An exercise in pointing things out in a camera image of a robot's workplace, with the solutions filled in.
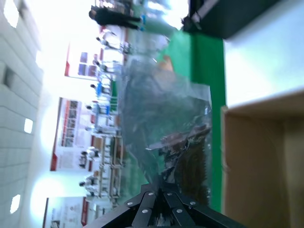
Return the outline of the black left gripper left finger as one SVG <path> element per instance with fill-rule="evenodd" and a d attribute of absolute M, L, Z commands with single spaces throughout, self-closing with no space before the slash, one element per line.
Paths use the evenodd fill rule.
<path fill-rule="evenodd" d="M 86 228 L 152 228 L 152 209 L 156 200 L 150 184 L 123 205 L 85 225 Z"/>

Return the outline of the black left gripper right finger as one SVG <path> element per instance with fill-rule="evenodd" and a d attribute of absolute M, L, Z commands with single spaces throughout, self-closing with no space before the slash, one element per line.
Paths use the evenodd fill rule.
<path fill-rule="evenodd" d="M 243 228 L 239 222 L 182 195 L 174 187 L 161 187 L 164 207 L 180 227 Z"/>

